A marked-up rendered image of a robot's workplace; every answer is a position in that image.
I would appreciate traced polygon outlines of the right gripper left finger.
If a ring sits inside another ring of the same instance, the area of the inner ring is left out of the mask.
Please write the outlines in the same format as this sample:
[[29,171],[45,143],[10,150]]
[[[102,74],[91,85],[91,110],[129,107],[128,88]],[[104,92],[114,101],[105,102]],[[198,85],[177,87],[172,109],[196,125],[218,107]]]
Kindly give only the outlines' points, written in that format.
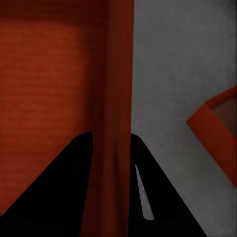
[[93,155],[75,137],[0,217],[0,237],[79,237]]

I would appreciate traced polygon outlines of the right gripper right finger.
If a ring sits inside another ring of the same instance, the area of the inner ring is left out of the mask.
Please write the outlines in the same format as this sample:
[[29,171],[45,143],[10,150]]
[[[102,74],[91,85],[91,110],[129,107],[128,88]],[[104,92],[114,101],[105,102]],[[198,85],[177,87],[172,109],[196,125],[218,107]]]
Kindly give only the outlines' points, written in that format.
[[[143,217],[135,165],[154,220]],[[132,133],[128,237],[207,237],[142,139]]]

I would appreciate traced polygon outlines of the storage box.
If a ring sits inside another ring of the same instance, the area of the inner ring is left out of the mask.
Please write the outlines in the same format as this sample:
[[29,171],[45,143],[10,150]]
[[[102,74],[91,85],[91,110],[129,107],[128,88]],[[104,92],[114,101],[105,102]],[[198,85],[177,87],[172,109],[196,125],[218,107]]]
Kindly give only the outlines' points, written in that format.
[[231,99],[237,103],[237,86],[204,102],[186,124],[237,187],[237,135],[214,109],[226,107]]
[[93,134],[79,237],[128,237],[134,0],[0,0],[0,217]]

